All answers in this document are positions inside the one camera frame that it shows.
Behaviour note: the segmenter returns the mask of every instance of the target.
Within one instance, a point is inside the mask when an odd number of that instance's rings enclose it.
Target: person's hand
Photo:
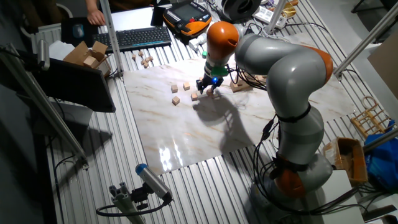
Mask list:
[[[103,26],[105,25],[104,14],[98,9],[88,11],[87,20],[91,25]]]

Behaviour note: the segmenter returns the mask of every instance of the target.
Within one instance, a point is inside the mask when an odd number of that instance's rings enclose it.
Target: person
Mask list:
[[[98,0],[86,0],[87,20],[91,25],[105,25],[104,14],[98,9]],[[149,6],[152,0],[108,0],[111,12]]]

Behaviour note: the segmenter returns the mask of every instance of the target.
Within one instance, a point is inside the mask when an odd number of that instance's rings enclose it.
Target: table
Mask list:
[[[215,97],[201,95],[195,82],[203,76],[205,62],[195,58],[124,74],[147,164],[155,174],[252,146],[275,115],[266,91],[233,93],[229,76],[215,90]],[[234,55],[228,65],[235,67]],[[190,89],[184,91],[186,82]],[[170,91],[173,84],[178,86],[177,93]],[[191,93],[198,94],[198,101],[191,100]],[[180,98],[177,106],[171,102],[175,96]],[[354,112],[353,102],[336,77],[311,94],[309,101],[324,122]]]
[[[309,0],[301,1],[296,9],[297,15],[291,23],[315,22],[325,26]],[[287,27],[277,35],[288,36],[301,32],[310,34],[319,49],[331,54],[334,64],[339,64],[344,59],[346,54],[339,45],[326,32],[316,27]],[[45,39],[51,44],[60,40],[60,25],[41,27],[32,37],[34,50],[39,39]],[[132,63],[128,60],[132,54],[137,54],[137,51],[121,53],[124,69],[143,69],[140,61]],[[200,56],[174,38],[170,47],[144,50],[144,54],[146,57],[154,57],[150,67]],[[110,59],[111,66],[115,69],[112,55]],[[352,99],[356,112],[326,122],[325,136],[320,148],[337,136],[364,140],[349,119],[364,109],[361,105],[363,96],[374,95],[361,77],[353,72],[344,72],[341,84]],[[91,118],[88,138],[83,142],[90,168],[83,170],[67,162],[57,170],[65,223],[128,223],[125,218],[99,217],[94,210],[111,204],[108,192],[110,185],[125,181],[130,190],[142,185],[142,180],[134,173],[134,169],[137,164],[146,162],[146,158],[123,78],[108,80],[108,85],[117,109],[114,114],[94,113]],[[67,148],[60,147],[58,141],[55,141],[54,148],[55,163],[71,155]],[[261,152],[264,162],[275,155],[269,141],[264,143]],[[245,147],[162,174],[160,178],[174,193],[175,201],[161,211],[144,215],[147,223],[268,223],[264,214],[254,209],[255,205],[248,194],[252,180],[249,170],[252,154],[253,147]],[[150,208],[160,205],[158,198],[153,195],[149,197],[148,203]],[[61,223],[60,207],[57,206],[56,210],[58,222]]]

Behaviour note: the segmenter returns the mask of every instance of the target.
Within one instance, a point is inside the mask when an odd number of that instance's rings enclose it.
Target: black monitor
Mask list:
[[[18,53],[25,63],[37,64],[36,54],[20,50]],[[116,111],[100,70],[50,58],[47,71],[32,71],[32,74],[47,96],[78,103],[97,112]]]

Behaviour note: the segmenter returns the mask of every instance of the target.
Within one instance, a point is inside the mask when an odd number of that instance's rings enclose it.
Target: metal pole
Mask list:
[[[377,37],[395,18],[398,14],[398,2],[388,11],[388,13],[380,20],[379,23],[372,29],[369,35],[356,46],[356,48],[349,53],[343,62],[333,72],[338,79],[341,79],[341,73],[346,67],[367,47],[373,39]]]
[[[271,17],[271,21],[269,22],[268,26],[266,27],[266,34],[272,34],[276,23],[279,20],[280,14],[282,13],[282,10],[284,10],[284,7],[287,3],[287,0],[279,0],[278,5],[276,5],[276,8],[274,10],[274,14]]]
[[[388,133],[383,134],[382,136],[378,137],[373,142],[370,142],[369,144],[365,145],[363,147],[363,151],[368,152],[372,149],[375,149],[378,146],[381,146],[382,144],[390,141],[391,139],[393,139],[397,136],[398,136],[398,128],[395,128],[395,129],[389,131]]]
[[[14,54],[18,54],[17,50],[12,45],[8,45],[7,50]],[[34,76],[24,69],[21,60],[6,53],[0,54],[0,60],[4,62],[12,75],[21,84],[26,93],[32,98],[33,102],[48,119],[50,124],[57,131],[58,135],[71,147],[71,150],[76,154],[76,156],[86,159],[86,154],[81,148],[79,142],[73,136],[65,122],[63,122],[57,110],[55,110],[55,108],[49,102],[44,91],[41,89]]]
[[[116,61],[116,67],[118,68],[118,72],[121,73],[123,72],[123,66],[122,66],[122,60],[120,58],[118,39],[116,38],[116,31],[113,26],[111,8],[109,6],[108,0],[99,0],[99,1],[101,3],[102,11],[104,13],[105,24],[106,27],[108,28],[109,38],[111,39],[113,55]]]

